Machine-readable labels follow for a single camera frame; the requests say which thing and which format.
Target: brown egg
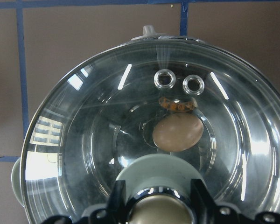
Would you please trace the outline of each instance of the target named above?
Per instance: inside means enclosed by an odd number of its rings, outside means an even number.
[[[194,146],[203,133],[203,123],[195,115],[175,113],[166,116],[155,127],[156,146],[168,152],[180,152]]]

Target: chrome ring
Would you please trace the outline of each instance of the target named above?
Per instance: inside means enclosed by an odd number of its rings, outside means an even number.
[[[169,76],[171,80],[168,84],[162,84],[159,79],[160,76]],[[175,74],[169,69],[158,70],[154,75],[154,84],[158,89],[171,89],[175,84],[175,80]]]
[[[189,81],[196,81],[198,83],[198,89],[197,90],[192,90],[189,88],[188,83]],[[198,96],[204,91],[204,81],[200,76],[197,75],[189,75],[187,76],[183,82],[182,82],[182,88],[185,91],[185,93],[191,95],[191,96]]]
[[[152,196],[152,195],[167,195],[171,196],[180,202],[182,202],[186,208],[188,209],[188,212],[192,218],[192,223],[196,223],[196,215],[193,213],[192,206],[190,204],[190,200],[186,197],[184,197],[182,194],[180,194],[177,190],[170,188],[170,187],[165,187],[165,186],[156,186],[156,187],[151,187],[151,188],[146,188],[143,190],[138,191],[134,196],[129,198],[126,204],[126,210],[128,211],[126,213],[126,218],[127,220],[129,219],[131,212],[133,210],[134,205],[139,202],[141,199]]]

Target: rusty object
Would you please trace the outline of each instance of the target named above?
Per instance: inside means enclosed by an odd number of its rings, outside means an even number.
[[[166,97],[161,97],[159,103],[161,107],[173,112],[190,112],[195,109],[195,103],[193,101],[177,103]]]

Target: screw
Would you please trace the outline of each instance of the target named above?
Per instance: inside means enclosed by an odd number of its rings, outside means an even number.
[[[231,210],[228,207],[222,207],[222,208],[220,208],[219,211],[222,215],[225,215],[225,216],[230,215],[230,213],[231,213]]]
[[[269,213],[263,215],[263,220],[265,220],[268,223],[274,223],[276,221],[275,217]]]
[[[106,210],[100,210],[97,212],[97,219],[106,217],[107,212]]]

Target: blue grid line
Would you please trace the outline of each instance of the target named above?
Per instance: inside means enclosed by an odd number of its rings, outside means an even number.
[[[28,117],[28,94],[27,94],[27,77],[26,77],[26,57],[24,44],[24,26],[23,26],[23,9],[16,9],[17,33],[18,33],[18,51],[20,64],[20,81],[21,81],[21,102],[22,102],[22,120],[23,120],[23,138],[29,127]]]
[[[181,4],[180,36],[186,36],[188,32],[188,7],[187,2]]]
[[[0,2],[0,9],[57,7],[57,6],[138,5],[138,4],[195,3],[195,2],[239,2],[239,1],[264,2],[264,1],[276,1],[276,0],[32,0],[32,1]]]
[[[0,162],[16,162],[18,158],[18,156],[2,156]]]

